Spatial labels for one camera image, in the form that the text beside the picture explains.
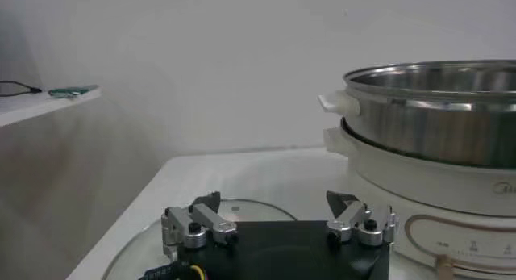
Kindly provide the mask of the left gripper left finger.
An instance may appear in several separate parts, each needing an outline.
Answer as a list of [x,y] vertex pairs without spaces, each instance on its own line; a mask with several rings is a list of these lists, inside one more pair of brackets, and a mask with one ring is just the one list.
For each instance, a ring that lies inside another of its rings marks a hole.
[[208,236],[215,244],[235,244],[238,241],[237,225],[218,214],[221,201],[221,194],[215,191],[197,197],[187,207],[165,208],[160,220],[164,249],[178,245],[201,249],[207,246]]

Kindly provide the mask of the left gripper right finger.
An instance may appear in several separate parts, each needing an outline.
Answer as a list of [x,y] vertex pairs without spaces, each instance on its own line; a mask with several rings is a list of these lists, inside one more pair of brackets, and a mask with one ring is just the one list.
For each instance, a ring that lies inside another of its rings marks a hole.
[[355,195],[327,191],[326,198],[334,216],[326,223],[327,239],[332,246],[347,244],[354,237],[367,247],[392,245],[397,231],[397,215],[391,206],[370,207]]

